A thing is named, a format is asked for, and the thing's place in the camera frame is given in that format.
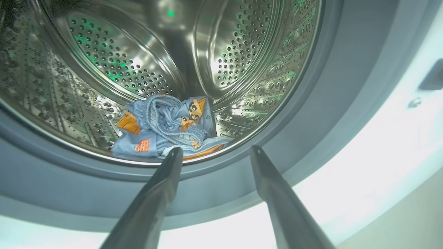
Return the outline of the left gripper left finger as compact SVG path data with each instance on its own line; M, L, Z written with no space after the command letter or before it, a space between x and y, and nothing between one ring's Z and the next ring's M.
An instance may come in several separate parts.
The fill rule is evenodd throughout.
M102 249L156 249L168 206L176 197L183 163L173 148L119 219Z

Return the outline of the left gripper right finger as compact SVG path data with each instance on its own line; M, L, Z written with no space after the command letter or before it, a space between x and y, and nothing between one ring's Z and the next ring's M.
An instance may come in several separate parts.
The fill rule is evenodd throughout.
M259 197L266 202L279 249L333 249L318 223L258 145L251 165Z

